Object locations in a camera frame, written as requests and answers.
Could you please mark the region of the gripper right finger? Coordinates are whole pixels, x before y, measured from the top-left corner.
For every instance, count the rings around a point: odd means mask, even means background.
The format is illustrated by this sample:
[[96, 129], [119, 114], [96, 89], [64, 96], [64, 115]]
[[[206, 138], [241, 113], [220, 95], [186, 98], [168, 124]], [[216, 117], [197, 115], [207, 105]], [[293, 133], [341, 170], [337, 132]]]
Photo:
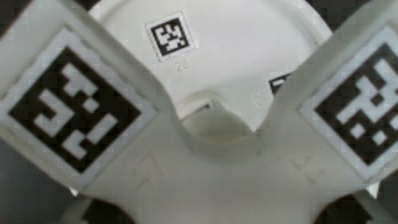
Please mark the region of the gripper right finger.
[[366, 190], [328, 204], [314, 224], [390, 224], [390, 214]]

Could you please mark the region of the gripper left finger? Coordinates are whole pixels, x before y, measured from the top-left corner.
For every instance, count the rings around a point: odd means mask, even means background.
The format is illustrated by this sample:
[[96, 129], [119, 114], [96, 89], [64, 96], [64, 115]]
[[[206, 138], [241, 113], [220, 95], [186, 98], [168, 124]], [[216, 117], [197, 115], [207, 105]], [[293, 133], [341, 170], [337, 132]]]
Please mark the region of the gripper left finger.
[[67, 207], [58, 224], [136, 224], [122, 209], [106, 201], [78, 197]]

